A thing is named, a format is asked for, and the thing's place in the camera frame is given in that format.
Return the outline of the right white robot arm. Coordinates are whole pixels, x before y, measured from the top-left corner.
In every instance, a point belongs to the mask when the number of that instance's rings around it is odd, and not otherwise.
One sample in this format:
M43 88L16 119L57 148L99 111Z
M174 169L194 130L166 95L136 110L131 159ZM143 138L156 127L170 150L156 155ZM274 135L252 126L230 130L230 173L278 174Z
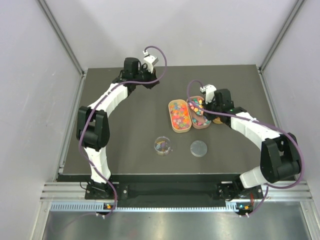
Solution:
M254 187L273 184L301 174L303 164L296 137L281 132L272 125L260 124L244 108L236 107L228 89L216 89L208 84L200 88L204 94L204 116L219 120L242 134L260 150L259 166L237 176L232 181L234 194L245 198Z

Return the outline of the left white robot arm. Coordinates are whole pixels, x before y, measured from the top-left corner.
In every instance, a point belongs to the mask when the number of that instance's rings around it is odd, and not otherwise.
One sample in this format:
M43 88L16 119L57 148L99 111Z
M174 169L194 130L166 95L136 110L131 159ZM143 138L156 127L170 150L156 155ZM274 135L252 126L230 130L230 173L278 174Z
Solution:
M108 167L106 146L110 139L109 116L139 85L147 89L159 83L154 66L158 58L147 54L143 63L135 57L124 60L123 69L111 82L108 90L89 106L81 106L77 113L76 138L80 151L86 154L91 168L90 185L102 198L114 191Z

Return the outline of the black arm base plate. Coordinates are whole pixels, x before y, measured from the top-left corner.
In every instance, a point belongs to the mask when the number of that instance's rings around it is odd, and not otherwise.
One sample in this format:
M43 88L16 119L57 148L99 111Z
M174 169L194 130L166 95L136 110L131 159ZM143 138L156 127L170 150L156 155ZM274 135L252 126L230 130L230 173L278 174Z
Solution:
M238 174L112 174L109 181L116 188L119 199L139 196L207 195L211 199L233 200L263 197L260 185L239 189L235 185Z

